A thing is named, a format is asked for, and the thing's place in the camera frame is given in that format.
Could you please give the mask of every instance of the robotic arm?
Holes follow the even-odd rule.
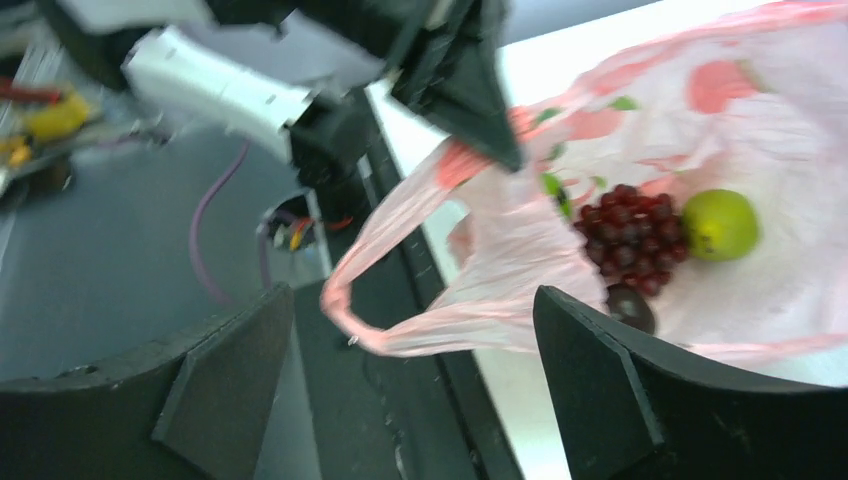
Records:
[[[200,114],[291,158],[301,183],[315,189],[323,203],[322,196],[334,196],[323,195],[328,188],[357,175],[356,163],[367,142],[360,107],[261,75],[169,25],[265,24],[277,32],[276,38],[269,35],[269,42],[285,42],[281,22],[297,10],[327,35],[355,44],[373,57],[382,65],[381,76],[393,80],[392,96],[413,113],[517,171],[521,154],[495,69],[497,37],[506,18],[504,1],[36,0],[36,4],[89,76],[112,89],[129,89]]]

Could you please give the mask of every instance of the red grape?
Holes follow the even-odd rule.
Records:
[[[671,195],[667,193],[661,193],[657,195],[657,203],[662,203],[664,205],[668,205],[669,207],[674,207],[674,203],[671,200]]]
[[[626,245],[622,245],[612,251],[612,258],[615,260],[618,268],[625,269],[636,261],[636,251]]]
[[[636,228],[636,225],[628,223],[621,227],[621,241],[628,245],[639,244],[639,229]]]
[[[660,281],[660,285],[668,285],[668,282],[671,281],[671,272],[667,270],[657,272],[657,280]]]
[[[656,275],[644,275],[639,279],[637,288],[646,297],[656,297],[659,295],[662,285],[660,285]]]
[[[689,258],[689,249],[683,243],[675,243],[671,246],[671,256],[674,257],[674,261],[677,263],[684,262]]]
[[[671,218],[671,207],[664,203],[658,203],[651,207],[648,215],[654,223],[660,223]]]
[[[588,230],[586,229],[586,222],[583,220],[574,222],[574,229],[583,234],[584,237],[589,235]]]
[[[618,269],[615,268],[615,263],[612,260],[604,260],[601,262],[601,275],[604,277],[612,277],[618,272]]]
[[[601,195],[601,208],[609,208],[618,203],[613,193],[605,193]]]
[[[660,242],[656,237],[647,237],[642,240],[642,253],[653,255],[660,251]]]
[[[645,217],[636,220],[636,228],[639,229],[640,237],[647,237],[654,233],[654,226],[651,224],[651,221]]]
[[[607,220],[616,225],[624,225],[630,221],[630,211],[623,205],[613,205],[607,214]]]
[[[631,205],[633,203],[633,200],[635,200],[636,197],[639,195],[639,191],[636,190],[636,187],[624,184],[616,185],[615,189],[613,190],[613,193],[615,193],[615,196],[616,198],[618,198],[619,203],[622,203],[624,205]]]
[[[651,257],[647,255],[639,256],[633,262],[633,272],[640,277],[654,273],[654,262],[651,261]]]
[[[588,220],[589,214],[591,214],[592,210],[594,209],[595,207],[591,205],[583,205],[582,207],[580,207],[580,218],[582,218],[583,220]]]
[[[672,279],[672,269],[688,257],[685,232],[668,194],[641,195],[619,184],[584,205],[574,229],[587,239],[585,252],[608,283],[621,282],[656,296]]]
[[[621,238],[621,231],[611,223],[601,223],[596,231],[598,239],[607,245],[612,245]]]
[[[674,257],[669,251],[664,250],[654,257],[654,266],[657,270],[671,270],[675,263],[677,262],[674,261]]]
[[[651,197],[639,196],[636,199],[636,205],[638,206],[640,213],[649,213],[651,211],[651,207],[656,204],[656,200]]]
[[[621,276],[621,282],[630,288],[636,288],[639,284],[639,277],[635,273],[625,273]]]
[[[677,220],[675,219],[669,219],[662,222],[657,228],[657,233],[660,238],[668,243],[674,243],[680,240],[680,237],[682,236],[680,232],[680,225],[677,224]]]
[[[589,260],[591,260],[595,265],[600,265],[606,256],[604,246],[600,242],[590,240],[589,243],[586,244],[586,256],[588,256]]]

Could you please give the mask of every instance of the pink plastic bag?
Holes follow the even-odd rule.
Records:
[[[582,238],[541,191],[547,171],[575,208],[617,183],[678,202],[709,188],[752,200],[761,245],[740,261],[681,265],[652,305],[660,338],[737,364],[845,342],[846,20],[845,3],[780,2],[624,50],[562,96],[513,111],[528,160],[516,174],[446,140],[368,220],[325,285],[324,311],[392,356],[534,352],[539,285],[603,311]],[[350,283],[449,199],[470,212],[449,237],[461,273],[427,312],[368,326],[350,312]]]

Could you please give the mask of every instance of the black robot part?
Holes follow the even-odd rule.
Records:
[[[848,389],[714,362],[541,287],[533,309],[575,480],[843,478]]]
[[[253,478],[293,301],[281,284],[233,317],[0,383],[0,478]]]
[[[36,4],[68,53],[96,81],[126,89],[124,59],[140,38],[161,25],[93,35],[60,1],[36,0]],[[510,171],[523,165],[495,68],[507,13],[504,0],[207,0],[207,4],[223,25],[278,27],[297,9],[384,61],[384,73],[396,77],[392,96],[412,112]],[[433,20],[434,10],[444,5],[448,7],[441,18]]]

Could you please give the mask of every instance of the wire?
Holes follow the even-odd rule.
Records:
[[[242,163],[244,163],[244,159],[247,157],[247,151],[250,148],[250,143],[245,142],[244,146],[241,149],[238,157],[236,157],[235,161],[232,165],[221,175],[212,186],[207,190],[207,192],[203,195],[203,198],[200,199],[200,203],[197,205],[197,209],[194,211],[194,215],[191,219],[191,227],[188,232],[188,254],[191,258],[191,265],[194,268],[194,275],[197,277],[197,280],[206,287],[206,290],[209,291],[209,294],[215,299],[215,301],[220,305],[229,305],[232,303],[230,296],[227,295],[215,280],[212,278],[212,275],[209,273],[209,270],[206,268],[206,264],[203,262],[203,256],[200,254],[200,223],[203,220],[203,215],[206,213],[206,209],[209,207],[209,204],[212,203],[212,199],[215,198],[215,195],[221,191],[224,185],[232,178],[232,176],[236,173]]]

